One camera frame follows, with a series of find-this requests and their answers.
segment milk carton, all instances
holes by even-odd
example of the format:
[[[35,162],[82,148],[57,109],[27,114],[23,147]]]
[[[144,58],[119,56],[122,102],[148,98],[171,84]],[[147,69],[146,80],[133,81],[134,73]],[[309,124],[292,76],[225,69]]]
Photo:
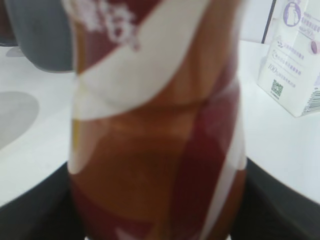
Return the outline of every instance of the milk carton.
[[[288,0],[258,85],[293,116],[320,111],[320,0]]]

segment gray cup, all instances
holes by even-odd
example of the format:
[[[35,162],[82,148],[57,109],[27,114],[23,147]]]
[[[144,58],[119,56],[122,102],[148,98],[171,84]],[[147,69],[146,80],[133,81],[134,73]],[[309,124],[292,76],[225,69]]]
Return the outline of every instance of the gray cup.
[[[47,71],[72,70],[71,31],[61,0],[5,0],[22,52]]]

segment purple icon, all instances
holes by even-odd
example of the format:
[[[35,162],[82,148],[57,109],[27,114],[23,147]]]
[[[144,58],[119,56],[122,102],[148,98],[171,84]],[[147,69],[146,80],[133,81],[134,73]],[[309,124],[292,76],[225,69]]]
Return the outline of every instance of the purple icon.
[[[288,27],[295,27],[301,19],[301,10],[298,4],[290,2],[284,9],[283,20]]]

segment white table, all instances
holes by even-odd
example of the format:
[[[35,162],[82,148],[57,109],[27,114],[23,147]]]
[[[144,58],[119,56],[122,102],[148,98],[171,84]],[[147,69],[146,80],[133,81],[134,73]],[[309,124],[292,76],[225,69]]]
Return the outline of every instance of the white table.
[[[69,154],[74,74],[41,71],[25,57],[15,57],[19,55],[16,50],[0,47],[0,123],[6,123],[0,126],[0,145],[4,145],[4,135],[25,125],[26,117],[16,117],[16,110],[29,113],[38,109],[38,114],[24,134],[0,148],[0,206],[52,174]],[[17,97],[22,107],[8,107]]]
[[[320,203],[320,114],[294,118],[256,85],[268,47],[242,41],[239,48],[247,155],[287,186]],[[35,97],[39,113],[24,134],[0,149],[0,206],[68,159],[74,78],[72,73],[40,71],[25,57],[7,57],[9,50],[0,47],[0,115],[8,113],[2,110],[1,93],[12,91]]]

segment bottle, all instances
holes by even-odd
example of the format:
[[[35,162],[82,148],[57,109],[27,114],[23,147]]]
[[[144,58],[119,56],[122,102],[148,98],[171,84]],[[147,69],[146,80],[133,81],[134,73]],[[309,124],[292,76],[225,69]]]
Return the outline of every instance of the bottle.
[[[17,42],[8,18],[5,0],[0,0],[0,46],[14,47],[16,45]]]
[[[224,240],[246,158],[241,0],[65,0],[78,80],[68,162],[91,240]]]

